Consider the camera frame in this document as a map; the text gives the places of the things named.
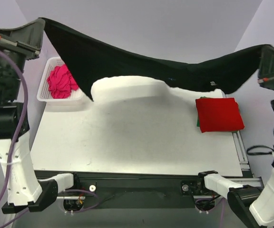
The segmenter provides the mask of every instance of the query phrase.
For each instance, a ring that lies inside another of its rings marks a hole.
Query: white plastic basket
[[[56,66],[61,66],[63,64],[64,62],[60,57],[53,57],[47,61],[37,94],[37,99],[39,101],[47,102],[48,105],[77,105],[85,102],[86,96],[80,88],[76,91],[72,90],[71,95],[68,98],[54,99],[51,96],[50,91],[48,90],[49,85],[47,78]]]

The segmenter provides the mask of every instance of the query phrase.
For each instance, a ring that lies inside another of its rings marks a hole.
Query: black cable
[[[215,200],[217,198],[221,197],[220,195],[217,195],[211,199],[201,199],[197,200],[195,203],[195,206],[202,211],[209,211],[215,207]]]
[[[256,148],[266,148],[266,149],[269,149],[271,151],[269,151],[269,152],[253,152],[253,153],[250,153],[251,150],[256,149]],[[248,155],[251,155],[251,156],[255,156],[255,155],[269,155],[269,154],[272,154],[272,152],[274,152],[274,149],[271,148],[271,147],[269,147],[269,146],[265,146],[265,145],[254,145],[254,146],[249,147],[246,150],[246,153]]]

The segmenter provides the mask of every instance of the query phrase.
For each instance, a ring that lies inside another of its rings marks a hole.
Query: screw
[[[183,191],[189,191],[189,186],[187,184],[184,184],[182,189]]]
[[[95,186],[95,185],[91,185],[91,186],[89,187],[89,191],[91,191],[91,192],[96,191],[96,186]]]

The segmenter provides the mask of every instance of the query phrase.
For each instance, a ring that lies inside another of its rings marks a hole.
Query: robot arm
[[[262,50],[258,83],[274,90],[274,48]],[[274,100],[271,102],[274,111]],[[274,227],[274,162],[272,174],[264,189],[242,186],[214,171],[199,173],[203,186],[225,197],[232,211],[248,228]]]
[[[20,28],[0,29],[0,164],[8,189],[8,201],[2,207],[4,214],[25,208],[31,212],[43,211],[56,200],[58,193],[73,187],[76,180],[72,173],[37,180],[29,150],[27,113],[23,112],[22,103],[15,102],[20,77],[3,57],[6,55],[23,71],[26,60],[38,58],[43,31],[44,21],[40,19]],[[17,129],[21,118],[21,127]]]

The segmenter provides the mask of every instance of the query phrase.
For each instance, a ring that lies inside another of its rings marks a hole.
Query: green cloth
[[[199,127],[199,117],[197,116],[197,123],[196,126]]]

